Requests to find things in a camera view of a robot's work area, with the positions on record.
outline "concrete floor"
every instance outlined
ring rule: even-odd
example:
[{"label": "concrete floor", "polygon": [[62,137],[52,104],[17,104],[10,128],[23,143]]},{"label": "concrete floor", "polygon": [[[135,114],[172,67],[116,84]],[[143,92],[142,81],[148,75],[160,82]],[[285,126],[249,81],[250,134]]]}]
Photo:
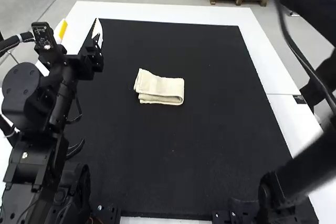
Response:
[{"label": "concrete floor", "polygon": [[[210,5],[209,0],[0,0],[0,30],[4,37],[8,37],[29,30],[30,24],[35,21],[47,21],[51,27],[55,27],[62,18],[67,16],[76,1]],[[235,6],[234,3],[221,5]],[[274,4],[270,2],[267,7],[260,7],[258,4],[251,3],[243,4],[243,7],[252,9],[294,82],[301,88],[307,83],[308,77],[282,38]],[[333,49],[332,45],[304,19],[287,17],[287,24],[294,40],[314,67],[317,67],[325,58],[330,56]],[[20,45],[13,51],[13,54],[19,62],[30,61],[35,63],[37,60],[37,55],[33,51],[33,44]],[[0,81],[15,64],[16,62],[11,57],[2,60]],[[330,110],[325,102],[316,107],[316,114],[322,119],[329,112]]]}]

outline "white table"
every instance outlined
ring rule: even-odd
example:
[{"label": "white table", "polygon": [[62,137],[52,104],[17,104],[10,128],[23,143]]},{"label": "white table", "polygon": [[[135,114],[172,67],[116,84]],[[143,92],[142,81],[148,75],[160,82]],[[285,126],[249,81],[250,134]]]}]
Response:
[{"label": "white table", "polygon": [[[321,134],[321,128],[309,107],[305,104],[297,104],[292,97],[294,94],[300,94],[300,91],[249,8],[76,2],[66,17],[68,28],[62,41],[69,54],[78,53],[94,19],[97,17],[166,23],[239,26],[291,155],[297,155]],[[37,63],[37,66],[43,74],[48,73],[40,62]],[[0,174],[3,176],[11,147],[6,141],[2,141],[0,145]],[[310,199],[320,223],[334,223],[336,179],[312,193]],[[121,222],[122,224],[154,224],[158,222],[162,224],[209,223],[208,221],[197,220],[129,217],[122,217]]]}]

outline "black bracket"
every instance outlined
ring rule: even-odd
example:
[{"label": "black bracket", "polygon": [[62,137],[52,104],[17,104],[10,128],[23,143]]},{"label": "black bracket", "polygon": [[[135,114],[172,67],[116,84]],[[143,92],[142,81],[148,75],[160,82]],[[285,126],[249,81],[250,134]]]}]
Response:
[{"label": "black bracket", "polygon": [[115,204],[99,205],[94,210],[94,217],[104,224],[120,224],[121,209]]},{"label": "black bracket", "polygon": [[213,224],[301,224],[294,208],[260,210],[258,201],[229,199],[228,210],[212,212]]}]

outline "beige towel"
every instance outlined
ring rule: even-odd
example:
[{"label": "beige towel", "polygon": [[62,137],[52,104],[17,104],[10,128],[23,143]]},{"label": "beige towel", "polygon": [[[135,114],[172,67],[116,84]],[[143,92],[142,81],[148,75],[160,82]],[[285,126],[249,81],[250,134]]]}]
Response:
[{"label": "beige towel", "polygon": [[181,105],[184,100],[184,80],[155,76],[139,69],[134,90],[139,93],[140,103]]}]

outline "black rubber mat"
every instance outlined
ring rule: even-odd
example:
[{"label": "black rubber mat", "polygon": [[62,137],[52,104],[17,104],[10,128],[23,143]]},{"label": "black rubber mat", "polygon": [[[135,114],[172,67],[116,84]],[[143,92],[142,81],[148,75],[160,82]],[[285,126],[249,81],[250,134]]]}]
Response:
[{"label": "black rubber mat", "polygon": [[[261,176],[290,154],[239,28],[101,23],[104,72],[79,83],[83,118],[66,131],[86,139],[73,160],[89,164],[93,208],[210,219],[230,197],[257,199]],[[183,105],[140,104],[139,68],[184,78]]]}]

